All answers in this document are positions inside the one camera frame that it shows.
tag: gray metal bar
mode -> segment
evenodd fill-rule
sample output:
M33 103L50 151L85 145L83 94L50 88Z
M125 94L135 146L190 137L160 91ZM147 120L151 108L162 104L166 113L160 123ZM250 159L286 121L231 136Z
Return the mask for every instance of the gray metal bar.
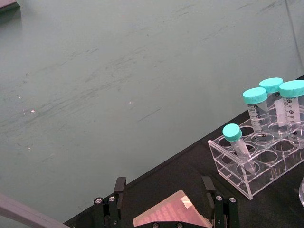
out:
M29 208L0 193L0 216L33 228L69 228L68 226Z

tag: screw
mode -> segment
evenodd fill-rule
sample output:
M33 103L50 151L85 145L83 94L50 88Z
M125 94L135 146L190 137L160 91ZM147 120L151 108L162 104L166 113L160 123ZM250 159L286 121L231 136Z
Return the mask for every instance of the screw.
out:
M183 228L183 225L179 222L178 224L176 224L177 228Z
M218 201L222 201L222 200L223 200L223 198L222 198L221 196L216 196L216 199L217 199Z
M95 203L100 204L102 201L103 201L102 199L98 198L98 199L95 200Z
M109 201L110 202L113 202L115 200L115 197L114 196L111 196L110 198L109 198Z
M233 197L230 197L229 200L230 200L231 203L235 203L236 202L236 199L233 198Z

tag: black table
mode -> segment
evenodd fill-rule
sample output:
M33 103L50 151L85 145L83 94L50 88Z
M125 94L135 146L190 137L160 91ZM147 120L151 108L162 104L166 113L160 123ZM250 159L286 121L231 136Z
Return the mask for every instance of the black table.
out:
M226 124L241 124L248 118L246 111ZM127 184L123 199L123 227L133 227L133 218L178 190L186 193L202 215L207 214L202 200L204 194L201 176L210 176L216 189L225 197L237 198L242 228L303 228L304 208L299 200L298 188L304 175L304 163L248 200L218 174L209 149L208 140L222 135L226 124ZM77 219L89 215L91 211L92 208L88 208L65 224L72 226Z

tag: teal cap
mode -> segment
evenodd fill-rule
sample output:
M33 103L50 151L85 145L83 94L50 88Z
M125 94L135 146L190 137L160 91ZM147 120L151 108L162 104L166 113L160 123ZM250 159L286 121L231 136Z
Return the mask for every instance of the teal cap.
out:
M293 98L304 95L304 80L285 82L280 85L280 95L282 97Z
M263 87L268 94L279 92L280 85L283 83L280 77L272 77L260 82L260 87Z
M267 92L264 88L258 87L246 90L243 93L244 102L247 105L255 105L267 99Z
M234 142L242 137L242 131L235 123L230 123L223 128L223 135L229 142Z

